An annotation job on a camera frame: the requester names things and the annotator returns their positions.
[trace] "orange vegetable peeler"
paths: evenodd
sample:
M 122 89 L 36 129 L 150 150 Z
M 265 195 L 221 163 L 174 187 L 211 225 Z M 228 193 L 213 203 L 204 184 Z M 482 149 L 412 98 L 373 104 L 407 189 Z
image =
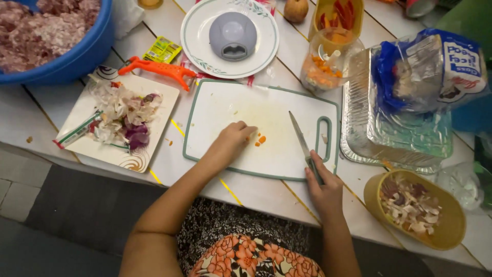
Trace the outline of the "orange vegetable peeler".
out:
M 189 91 L 189 86 L 186 84 L 183 79 L 184 76 L 188 77 L 196 77 L 196 73 L 186 69 L 184 67 L 165 64 L 165 63 L 157 63 L 154 61 L 144 61 L 138 58 L 137 56 L 131 57 L 126 63 L 125 67 L 118 70 L 119 75 L 125 75 L 132 70 L 139 68 L 146 71 L 154 72 L 160 75 L 164 75 L 170 78 L 175 79 L 184 90 Z

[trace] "plate with green rim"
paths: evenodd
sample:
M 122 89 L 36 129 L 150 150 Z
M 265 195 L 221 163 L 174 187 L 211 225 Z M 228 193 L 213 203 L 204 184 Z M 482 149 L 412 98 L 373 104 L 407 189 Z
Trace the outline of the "plate with green rim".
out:
M 252 20 L 256 27 L 257 42 L 251 56 L 230 62 L 212 51 L 209 31 L 215 18 L 234 11 L 242 12 Z M 181 44 L 190 61 L 203 72 L 224 79 L 239 79 L 261 71 L 273 60 L 280 37 L 271 13 L 254 0 L 202 0 L 184 17 Z

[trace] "blue bowl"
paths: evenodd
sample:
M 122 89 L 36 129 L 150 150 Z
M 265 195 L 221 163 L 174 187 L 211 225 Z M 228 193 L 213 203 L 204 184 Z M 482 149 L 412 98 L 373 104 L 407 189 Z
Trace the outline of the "blue bowl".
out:
M 38 11 L 37 0 L 17 0 Z M 106 60 L 115 41 L 115 26 L 111 19 L 112 0 L 101 0 L 101 10 L 94 26 L 70 51 L 40 67 L 3 74 L 0 84 L 56 85 L 71 83 L 87 75 Z

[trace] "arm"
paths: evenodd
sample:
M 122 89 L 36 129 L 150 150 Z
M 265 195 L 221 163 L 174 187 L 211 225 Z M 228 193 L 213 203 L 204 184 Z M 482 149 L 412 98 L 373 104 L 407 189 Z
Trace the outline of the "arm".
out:
M 318 185 L 313 172 L 306 168 L 306 178 L 311 200 L 316 207 L 323 228 L 323 261 L 321 268 L 326 276 L 360 277 L 361 271 L 355 257 L 352 237 L 342 211 L 343 181 L 334 176 L 315 151 L 311 157 L 325 182 Z
M 183 276 L 174 236 L 200 191 L 239 156 L 255 130 L 242 121 L 230 124 L 202 159 L 144 212 L 126 242 L 121 277 Z

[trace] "floral skirt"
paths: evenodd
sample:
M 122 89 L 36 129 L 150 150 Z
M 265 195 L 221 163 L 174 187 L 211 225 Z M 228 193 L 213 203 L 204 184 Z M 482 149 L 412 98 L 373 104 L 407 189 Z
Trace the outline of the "floral skirt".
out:
M 177 235 L 178 260 L 185 276 L 293 277 L 299 270 L 314 277 L 320 270 L 304 257 L 308 241 L 307 226 L 197 198 Z

